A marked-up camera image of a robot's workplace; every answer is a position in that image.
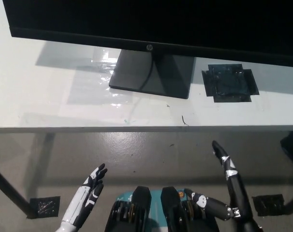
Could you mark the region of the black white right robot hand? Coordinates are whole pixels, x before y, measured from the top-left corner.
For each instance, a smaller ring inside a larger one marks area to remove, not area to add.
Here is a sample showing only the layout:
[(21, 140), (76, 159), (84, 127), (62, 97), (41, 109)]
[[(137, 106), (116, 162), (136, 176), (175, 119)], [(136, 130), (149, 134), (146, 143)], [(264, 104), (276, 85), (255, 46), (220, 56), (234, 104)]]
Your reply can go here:
[(241, 175), (234, 165), (232, 158), (217, 141), (212, 142), (212, 148), (214, 150), (214, 155), (218, 158), (224, 169), (231, 203), (227, 205), (219, 200), (194, 192), (188, 188), (184, 189), (184, 192), (192, 202), (206, 211), (207, 214), (221, 220), (229, 220), (232, 218), (240, 224), (252, 222), (253, 213), (249, 198), (242, 182)]

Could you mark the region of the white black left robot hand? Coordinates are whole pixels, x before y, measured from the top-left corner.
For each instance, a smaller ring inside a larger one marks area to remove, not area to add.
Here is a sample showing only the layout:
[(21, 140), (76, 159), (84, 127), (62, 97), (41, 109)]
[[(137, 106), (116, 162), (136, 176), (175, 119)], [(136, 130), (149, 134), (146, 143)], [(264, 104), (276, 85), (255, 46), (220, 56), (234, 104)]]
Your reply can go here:
[(77, 232), (86, 222), (103, 190), (105, 164), (98, 166), (78, 188), (62, 218), (58, 232)]

